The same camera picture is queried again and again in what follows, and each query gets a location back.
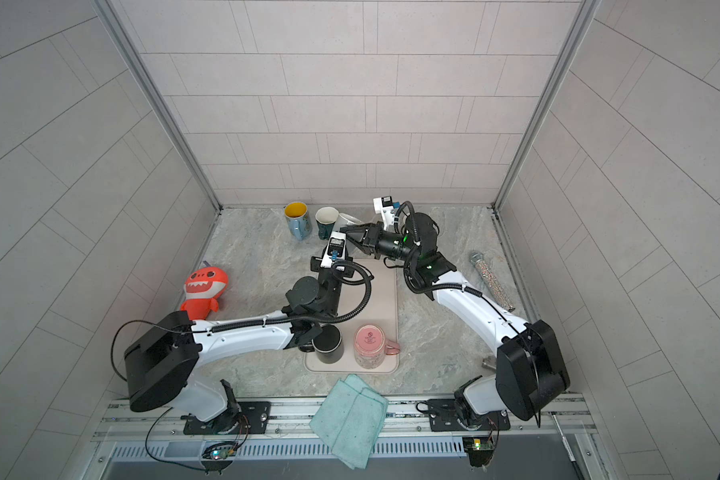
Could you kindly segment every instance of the vent grille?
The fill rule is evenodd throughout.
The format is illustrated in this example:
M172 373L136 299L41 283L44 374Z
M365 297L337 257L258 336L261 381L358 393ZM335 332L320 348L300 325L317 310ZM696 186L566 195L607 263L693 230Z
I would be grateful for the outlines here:
M198 452L211 446L212 441L198 441ZM171 442L153 442L150 452L172 462L196 462L198 457L166 456ZM379 438L371 451L371 458L399 457L463 457L467 456L460 437L439 436L425 438ZM142 442L118 442L112 452L113 462L142 462L149 456ZM334 458L330 447L319 438L250 439L238 450L235 460L293 460Z

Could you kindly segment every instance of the small metal cylinder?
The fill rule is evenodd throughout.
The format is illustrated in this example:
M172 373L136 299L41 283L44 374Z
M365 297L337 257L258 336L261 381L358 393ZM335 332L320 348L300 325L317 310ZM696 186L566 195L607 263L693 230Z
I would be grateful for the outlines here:
M509 300L507 293L501 288L499 279L496 278L488 266L488 262L485 261L485 256L480 252L470 252L469 261L474 265L474 268L480 273L480 276L488 287L490 294L493 296L496 303L506 309L507 312L514 310L514 305Z

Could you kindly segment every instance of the mug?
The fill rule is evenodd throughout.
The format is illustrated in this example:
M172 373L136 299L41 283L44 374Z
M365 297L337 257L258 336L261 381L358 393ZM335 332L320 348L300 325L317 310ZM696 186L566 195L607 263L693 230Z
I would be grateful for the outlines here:
M283 209L288 222L288 229L300 242L307 238L312 231L312 222L309 220L309 212L306 204L302 202L293 202Z
M327 240L330 237L337 218L338 210L332 206L324 206L317 210L315 220L317 220L317 236L320 240Z
M377 325L363 325L355 333L355 360L364 369L374 369L382 364L384 356L398 353L400 345L387 340L384 330Z
M317 358L323 363L336 363L344 355L342 333L335 325L322 326L320 332L310 343L298 348L302 352L315 352Z

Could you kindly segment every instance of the teal mug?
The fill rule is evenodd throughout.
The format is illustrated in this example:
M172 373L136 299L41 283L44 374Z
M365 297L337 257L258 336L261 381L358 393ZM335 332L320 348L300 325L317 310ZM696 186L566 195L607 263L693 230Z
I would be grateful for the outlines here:
M312 232L312 222L309 219L309 212L306 204L302 202L293 202L286 206L283 211L286 214L288 229L300 242L309 236Z

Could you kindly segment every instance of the beige tray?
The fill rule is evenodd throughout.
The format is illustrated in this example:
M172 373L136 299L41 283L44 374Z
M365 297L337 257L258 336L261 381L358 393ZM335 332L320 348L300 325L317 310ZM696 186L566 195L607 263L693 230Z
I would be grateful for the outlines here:
M398 289L395 278L397 270L385 267L380 260L356 259L355 262L366 266L373 273L371 299L355 318L336 324L342 333L344 344L344 355L341 359L336 363L326 364L321 362L314 352L304 354L304 366L310 372L392 373L398 368L397 355L386 355L382 364L374 369L364 369L355 361L355 332L366 323L380 326L388 339L394 342L398 340ZM359 274L352 278L359 279ZM364 293L363 285L342 285L338 314L342 315L355 308Z

